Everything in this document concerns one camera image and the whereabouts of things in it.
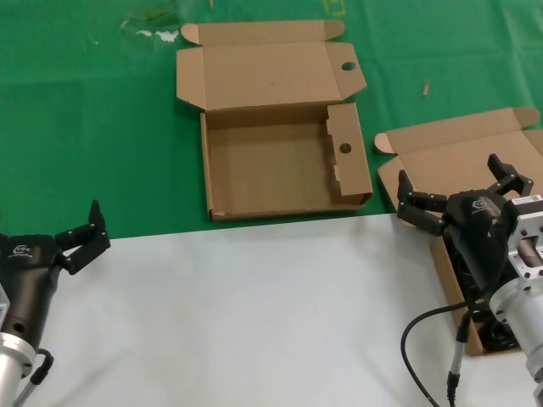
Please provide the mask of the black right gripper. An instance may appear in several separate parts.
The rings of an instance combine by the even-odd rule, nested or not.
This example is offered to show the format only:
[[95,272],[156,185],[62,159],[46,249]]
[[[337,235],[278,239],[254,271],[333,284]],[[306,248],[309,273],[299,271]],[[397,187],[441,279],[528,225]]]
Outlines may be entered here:
[[[493,185],[449,197],[415,191],[406,171],[401,170],[397,216],[433,236],[441,236],[447,223],[454,246],[479,289],[495,293],[512,279],[507,243],[516,221],[505,195],[514,191],[519,197],[528,197],[534,183],[495,153],[489,156],[487,165],[495,177]],[[444,213],[445,220],[435,213]]]

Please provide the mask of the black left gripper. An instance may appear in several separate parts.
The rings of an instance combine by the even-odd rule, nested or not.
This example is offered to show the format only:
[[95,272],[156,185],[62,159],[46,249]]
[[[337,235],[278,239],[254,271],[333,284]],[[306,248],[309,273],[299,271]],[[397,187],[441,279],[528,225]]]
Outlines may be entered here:
[[60,266],[73,276],[110,247],[98,200],[92,201],[85,225],[61,232],[54,238],[2,235],[1,286],[9,307],[1,332],[38,345],[58,287]]

